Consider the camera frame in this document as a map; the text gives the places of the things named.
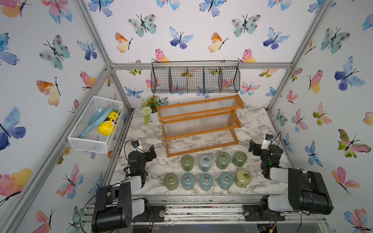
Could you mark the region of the green canister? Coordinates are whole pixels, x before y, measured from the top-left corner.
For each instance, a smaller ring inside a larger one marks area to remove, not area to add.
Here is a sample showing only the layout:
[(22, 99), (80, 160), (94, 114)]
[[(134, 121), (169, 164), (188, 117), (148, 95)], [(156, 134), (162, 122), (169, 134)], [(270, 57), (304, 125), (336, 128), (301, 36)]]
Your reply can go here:
[(237, 151), (233, 157), (232, 163), (236, 167), (243, 167), (247, 161), (247, 154), (242, 151)]
[(231, 162), (231, 157), (227, 152), (222, 151), (218, 153), (217, 158), (216, 158), (216, 166), (220, 170), (227, 169), (230, 162)]
[(165, 177), (164, 177), (164, 185), (166, 186), (166, 188), (169, 190), (169, 191), (174, 191), (178, 188), (178, 177), (176, 174), (174, 173), (168, 173)]
[(181, 166), (184, 171), (191, 171), (194, 167), (194, 159), (190, 155), (185, 155), (181, 159)]

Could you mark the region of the yellow-green canister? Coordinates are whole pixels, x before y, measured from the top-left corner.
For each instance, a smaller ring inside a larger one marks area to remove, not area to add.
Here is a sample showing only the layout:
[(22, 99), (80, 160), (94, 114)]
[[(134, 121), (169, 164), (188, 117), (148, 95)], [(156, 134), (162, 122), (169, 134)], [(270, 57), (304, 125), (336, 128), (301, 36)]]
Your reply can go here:
[(245, 188), (251, 181), (252, 175), (245, 169), (240, 169), (234, 177), (234, 183), (238, 188)]

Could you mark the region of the blue canister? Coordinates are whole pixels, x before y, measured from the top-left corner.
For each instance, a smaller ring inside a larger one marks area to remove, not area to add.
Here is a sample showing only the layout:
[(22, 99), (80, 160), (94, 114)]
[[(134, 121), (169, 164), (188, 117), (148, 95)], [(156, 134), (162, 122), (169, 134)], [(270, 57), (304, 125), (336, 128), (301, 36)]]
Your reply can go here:
[(193, 190), (195, 186), (195, 176), (191, 173), (185, 173), (181, 178), (182, 187), (185, 190)]
[(199, 178), (199, 186), (204, 191), (209, 191), (213, 186), (214, 178), (208, 174), (204, 173)]
[(208, 154), (203, 154), (199, 159), (199, 169), (202, 172), (208, 172), (211, 169), (213, 159)]
[(219, 177), (218, 183), (221, 189), (228, 190), (234, 183), (234, 177), (228, 172), (223, 172)]

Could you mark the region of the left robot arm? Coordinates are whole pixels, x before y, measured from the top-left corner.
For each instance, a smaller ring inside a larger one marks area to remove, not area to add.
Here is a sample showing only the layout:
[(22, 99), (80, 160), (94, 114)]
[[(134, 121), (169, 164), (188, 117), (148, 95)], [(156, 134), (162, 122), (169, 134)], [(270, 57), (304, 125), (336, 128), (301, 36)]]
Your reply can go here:
[(146, 164), (157, 157), (154, 146), (148, 151), (135, 148), (127, 161), (126, 178), (98, 189), (91, 220), (93, 233), (106, 233), (130, 227), (133, 221), (153, 224), (153, 212), (147, 198), (133, 199), (132, 194), (142, 189), (148, 173)]

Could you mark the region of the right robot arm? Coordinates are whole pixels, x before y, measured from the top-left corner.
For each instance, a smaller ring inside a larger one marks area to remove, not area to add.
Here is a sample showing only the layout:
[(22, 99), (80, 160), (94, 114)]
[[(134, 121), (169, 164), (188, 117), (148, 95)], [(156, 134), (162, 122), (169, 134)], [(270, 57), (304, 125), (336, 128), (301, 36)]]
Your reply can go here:
[(333, 204), (319, 172), (280, 167), (279, 159), (284, 151), (268, 140), (263, 140), (262, 144), (251, 140), (248, 151), (260, 157), (260, 169), (266, 179), (288, 186), (285, 194), (261, 198), (257, 214), (262, 219), (278, 217), (285, 212), (331, 214)]

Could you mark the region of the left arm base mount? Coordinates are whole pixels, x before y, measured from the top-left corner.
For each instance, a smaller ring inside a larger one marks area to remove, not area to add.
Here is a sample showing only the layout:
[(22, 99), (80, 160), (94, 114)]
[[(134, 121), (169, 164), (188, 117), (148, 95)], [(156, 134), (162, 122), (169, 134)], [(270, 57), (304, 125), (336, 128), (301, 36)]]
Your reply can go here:
[(132, 219), (132, 222), (164, 222), (166, 215), (166, 208), (165, 206), (149, 206), (145, 208), (145, 212), (137, 215)]

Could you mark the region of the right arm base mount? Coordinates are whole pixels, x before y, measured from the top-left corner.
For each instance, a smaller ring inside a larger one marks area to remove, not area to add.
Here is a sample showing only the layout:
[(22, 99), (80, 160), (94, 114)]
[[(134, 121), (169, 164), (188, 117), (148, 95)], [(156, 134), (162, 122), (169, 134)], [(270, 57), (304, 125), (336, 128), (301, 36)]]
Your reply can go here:
[(285, 221), (280, 212), (269, 210), (260, 205), (244, 205), (242, 212), (245, 221)]

